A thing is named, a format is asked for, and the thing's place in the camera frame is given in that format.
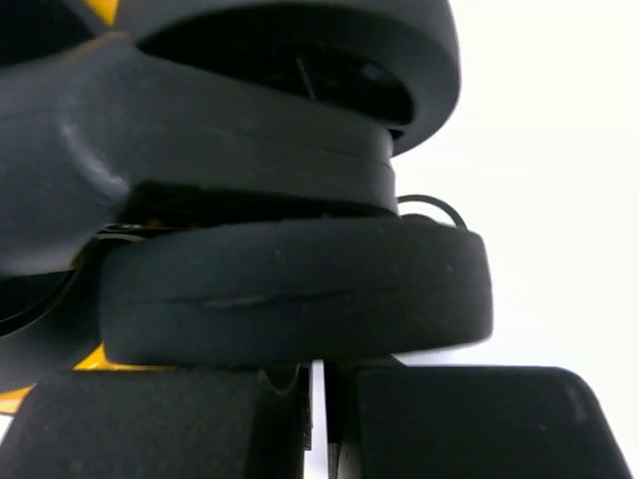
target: yellow plastic part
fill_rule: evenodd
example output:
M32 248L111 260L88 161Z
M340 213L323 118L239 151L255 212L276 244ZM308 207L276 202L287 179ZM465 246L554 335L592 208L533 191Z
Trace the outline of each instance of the yellow plastic part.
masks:
M113 25L120 0L84 0L84 3L89 5L102 18L104 23L109 26Z
M150 369L140 366L127 366L124 364L114 364L109 362L104 354L104 347L101 345L82 362L80 362L75 370L107 370L107 371L140 371ZM31 391L33 386L18 389L0 394L0 414L15 414L22 403L22 400Z

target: white background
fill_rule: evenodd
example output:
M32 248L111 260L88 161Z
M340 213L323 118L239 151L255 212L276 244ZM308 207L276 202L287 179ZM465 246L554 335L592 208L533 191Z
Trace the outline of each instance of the white background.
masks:
M438 135L396 159L398 192L447 200L483 235L496 332L403 359L570 368L639 476L639 1L452 6L461 101ZM324 477L316 424L308 476Z

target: white surface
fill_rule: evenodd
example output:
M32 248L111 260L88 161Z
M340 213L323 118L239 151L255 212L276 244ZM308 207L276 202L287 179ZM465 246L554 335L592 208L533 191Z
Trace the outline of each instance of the white surface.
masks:
M639 2L452 4L461 102L397 159L398 192L441 197L483 235L496 330L474 348L404 360L570 368L639 476ZM321 445L319 417L315 434ZM324 465L320 447L308 476Z

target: black cable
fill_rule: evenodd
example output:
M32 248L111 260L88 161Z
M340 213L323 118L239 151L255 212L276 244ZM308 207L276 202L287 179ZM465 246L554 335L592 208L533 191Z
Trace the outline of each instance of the black cable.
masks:
M439 208L440 210L442 210L443 212L445 212L450 219L452 220L452 222L455 224L456 227L458 227L461 230L468 230L468 227L466 226L465 221L463 220L463 218L461 217L461 215L457 212L457 210L455 208L453 208L451 205L449 205L446 202L443 202L442 200L435 198L435 197L429 197L428 195L406 195L405 197L399 197L397 199L397 204L398 205L403 205L405 203L425 203L427 205L432 205L434 207ZM406 219L416 219L416 218L421 218L421 219L428 219L428 217L425 217L424 215L415 215L415 214L411 214L411 215L406 215L403 218Z

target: yellow object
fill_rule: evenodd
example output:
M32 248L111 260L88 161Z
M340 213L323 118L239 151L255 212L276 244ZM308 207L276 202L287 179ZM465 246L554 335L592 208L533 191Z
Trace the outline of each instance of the yellow object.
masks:
M107 371L139 371L149 369L139 366L126 366L124 364L114 364L109 362L104 354L104 347L101 345L82 362L80 362L75 370L107 370ZM15 414L22 403L22 400L31 391L33 386L25 387L16 391L0 393L0 414Z
M120 0L84 0L84 3L89 5L104 20L104 23L113 25Z

